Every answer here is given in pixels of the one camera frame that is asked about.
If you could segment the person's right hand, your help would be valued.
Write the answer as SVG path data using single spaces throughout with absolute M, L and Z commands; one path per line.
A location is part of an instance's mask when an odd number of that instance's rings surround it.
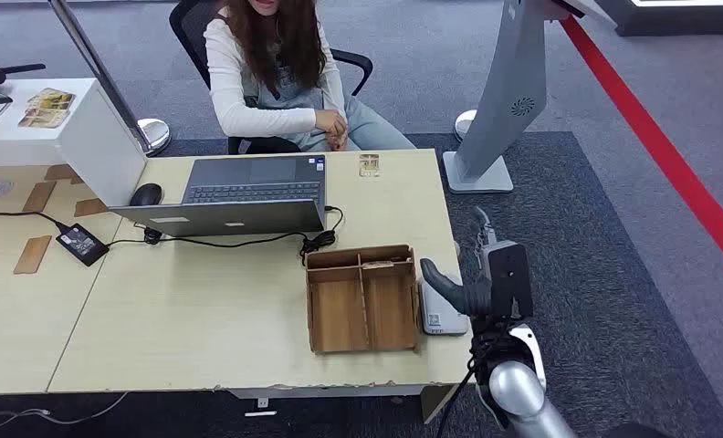
M 330 136 L 341 137 L 347 132 L 347 122 L 336 109 L 315 109 L 315 128 Z

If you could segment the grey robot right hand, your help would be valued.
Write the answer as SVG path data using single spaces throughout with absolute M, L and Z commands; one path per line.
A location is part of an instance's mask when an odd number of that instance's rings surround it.
M 497 239 L 483 209 L 475 206 L 473 216 L 477 223 L 475 256 L 480 273 L 480 279 L 476 283 L 458 285 L 448 276 L 443 275 L 429 258 L 421 258 L 420 267 L 426 283 L 457 312 L 468 317 L 490 317 L 492 314 L 492 279 L 488 254 Z

